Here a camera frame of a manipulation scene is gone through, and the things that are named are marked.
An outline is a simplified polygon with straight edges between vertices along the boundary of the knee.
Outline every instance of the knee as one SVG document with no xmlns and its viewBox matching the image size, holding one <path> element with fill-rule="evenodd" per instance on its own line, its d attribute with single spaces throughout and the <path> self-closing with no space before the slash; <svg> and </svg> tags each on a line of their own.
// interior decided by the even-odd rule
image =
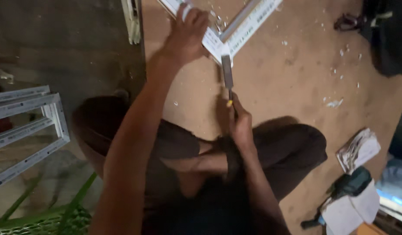
<svg viewBox="0 0 402 235">
<path fill-rule="evenodd" d="M 326 138 L 317 128 L 306 124 L 292 125 L 297 131 L 304 135 L 303 148 L 304 151 L 309 152 L 310 160 L 317 166 L 327 160 L 326 154 Z"/>
</svg>

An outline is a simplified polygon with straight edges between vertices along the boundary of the floor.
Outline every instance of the floor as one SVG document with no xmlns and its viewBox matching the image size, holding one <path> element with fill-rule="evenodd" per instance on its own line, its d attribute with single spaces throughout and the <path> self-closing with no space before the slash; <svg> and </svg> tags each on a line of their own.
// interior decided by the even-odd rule
<svg viewBox="0 0 402 235">
<path fill-rule="evenodd" d="M 221 4 L 210 10 L 231 9 L 233 4 L 209 2 Z M 292 234 L 322 233 L 321 227 L 303 231 L 300 223 L 313 218 L 327 197 L 326 190 L 343 173 L 336 151 L 364 127 L 376 133 L 382 148 L 365 166 L 375 179 L 380 176 L 402 113 L 402 76 L 381 76 L 362 36 L 333 30 L 342 13 L 358 14 L 361 3 L 284 0 L 234 59 L 233 90 L 252 113 L 255 125 L 289 115 L 315 126 L 327 139 L 328 160 L 280 204 Z M 143 1 L 142 15 L 148 59 L 169 34 L 170 23 L 156 0 Z M 223 94 L 220 69 L 214 61 L 201 58 L 177 75 L 163 116 L 212 140 L 225 130 Z M 327 107 L 342 99 L 339 107 Z"/>
<path fill-rule="evenodd" d="M 341 13 L 359 9 L 360 1 L 285 0 L 234 60 L 234 89 L 255 124 L 291 115 L 319 128 L 328 140 L 329 159 L 281 203 L 293 234 L 321 234 L 320 228 L 302 231 L 299 223 L 314 215 L 326 189 L 342 173 L 334 152 L 364 126 L 373 129 L 381 143 L 382 152 L 367 164 L 374 177 L 380 175 L 402 112 L 402 77 L 380 76 L 360 35 L 332 30 Z M 144 1 L 147 57 L 168 35 L 167 16 L 155 0 Z M 119 0 L 0 0 L 0 54 L 19 56 L 17 64 L 2 64 L 17 83 L 48 84 L 59 92 L 68 122 L 84 99 L 111 94 L 119 84 L 130 88 L 133 97 L 144 83 L 141 48 L 128 44 Z M 164 118 L 201 138 L 219 135 L 218 74 L 217 66 L 206 58 L 185 67 L 171 88 Z M 326 107 L 342 98 L 338 108 Z M 45 171 L 46 178 L 16 216 L 42 211 L 55 197 L 61 205 L 68 203 L 92 172 L 82 159 L 73 139 L 2 186 L 0 214 L 39 171 Z M 86 200 L 91 210 L 100 185 L 98 181 Z"/>
<path fill-rule="evenodd" d="M 0 56 L 19 57 L 15 64 L 0 64 L 15 79 L 5 87 L 49 85 L 61 95 L 68 125 L 84 99 L 112 94 L 119 87 L 128 88 L 134 97 L 145 81 L 141 45 L 128 43 L 119 0 L 0 0 Z M 44 178 L 14 217 L 44 211 L 56 199 L 56 205 L 69 203 L 92 173 L 70 136 L 72 141 L 61 150 L 0 187 L 0 215 L 39 172 Z M 1 151 L 0 172 L 39 148 L 39 139 L 43 140 L 29 139 L 29 144 Z M 99 179 L 85 200 L 88 209 L 94 208 L 100 189 Z"/>
</svg>

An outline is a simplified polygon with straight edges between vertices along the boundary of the black bag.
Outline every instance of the black bag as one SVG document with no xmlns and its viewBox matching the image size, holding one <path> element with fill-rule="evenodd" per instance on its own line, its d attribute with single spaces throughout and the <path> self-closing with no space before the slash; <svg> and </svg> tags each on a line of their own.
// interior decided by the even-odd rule
<svg viewBox="0 0 402 235">
<path fill-rule="evenodd" d="M 360 16 L 343 14 L 334 28 L 360 30 L 375 68 L 387 77 L 402 74 L 402 0 L 364 0 Z"/>
</svg>

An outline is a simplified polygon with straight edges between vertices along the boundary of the hand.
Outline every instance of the hand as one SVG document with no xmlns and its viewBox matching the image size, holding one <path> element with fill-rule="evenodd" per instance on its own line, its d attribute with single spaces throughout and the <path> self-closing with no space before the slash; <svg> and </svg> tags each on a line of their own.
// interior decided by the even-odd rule
<svg viewBox="0 0 402 235">
<path fill-rule="evenodd" d="M 172 32 L 162 48 L 164 53 L 172 56 L 181 66 L 208 54 L 202 45 L 202 39 L 208 27 L 209 14 L 198 8 L 191 8 L 184 22 L 182 15 L 186 6 L 186 3 L 180 5 Z"/>
<path fill-rule="evenodd" d="M 229 115 L 230 135 L 242 156 L 246 156 L 246 151 L 256 150 L 253 142 L 252 115 L 243 108 L 235 93 L 233 93 L 233 105 L 229 108 Z"/>
</svg>

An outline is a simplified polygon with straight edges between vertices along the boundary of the white frame profile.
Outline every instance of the white frame profile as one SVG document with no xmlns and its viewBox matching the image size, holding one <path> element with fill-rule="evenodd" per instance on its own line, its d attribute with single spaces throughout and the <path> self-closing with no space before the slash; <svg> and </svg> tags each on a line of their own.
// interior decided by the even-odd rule
<svg viewBox="0 0 402 235">
<path fill-rule="evenodd" d="M 179 5 L 184 1 L 158 0 L 158 2 L 170 14 L 176 16 Z M 204 47 L 218 64 L 221 64 L 222 55 L 229 54 L 233 59 L 281 2 L 282 0 L 250 0 L 221 35 L 211 27 L 207 29 L 202 41 Z"/>
<path fill-rule="evenodd" d="M 0 93 L 0 119 L 42 109 L 42 117 L 24 126 L 0 133 L 0 148 L 54 125 L 58 139 L 38 152 L 0 173 L 0 186 L 32 167 L 70 141 L 59 93 L 51 94 L 49 86 Z"/>
</svg>

